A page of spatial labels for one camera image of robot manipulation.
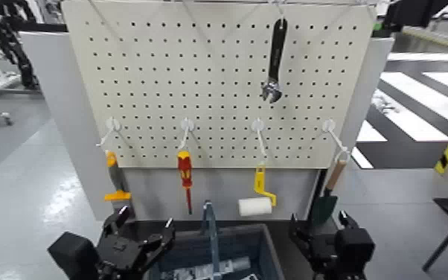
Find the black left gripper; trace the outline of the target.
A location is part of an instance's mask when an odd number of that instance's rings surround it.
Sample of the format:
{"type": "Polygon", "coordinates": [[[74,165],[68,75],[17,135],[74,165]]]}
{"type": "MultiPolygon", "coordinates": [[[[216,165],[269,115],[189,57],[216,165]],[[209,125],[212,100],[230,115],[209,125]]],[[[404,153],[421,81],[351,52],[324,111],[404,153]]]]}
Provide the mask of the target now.
{"type": "Polygon", "coordinates": [[[108,217],[97,243],[99,279],[141,279],[148,270],[172,250],[176,239],[173,218],[161,232],[142,241],[120,235],[130,216],[130,207],[123,206],[117,216],[108,217]]]}

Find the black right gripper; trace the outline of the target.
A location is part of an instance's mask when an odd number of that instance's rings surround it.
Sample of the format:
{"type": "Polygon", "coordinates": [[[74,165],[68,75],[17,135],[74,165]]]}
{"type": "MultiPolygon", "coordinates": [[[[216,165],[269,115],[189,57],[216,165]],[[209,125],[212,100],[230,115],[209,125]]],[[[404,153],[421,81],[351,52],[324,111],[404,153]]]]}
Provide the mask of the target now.
{"type": "MultiPolygon", "coordinates": [[[[359,224],[345,210],[339,211],[339,222],[343,230],[359,228],[359,224]]],[[[289,239],[309,263],[313,279],[319,276],[325,280],[336,279],[333,270],[336,259],[333,235],[311,235],[298,226],[297,214],[292,213],[289,220],[289,239]]]]}

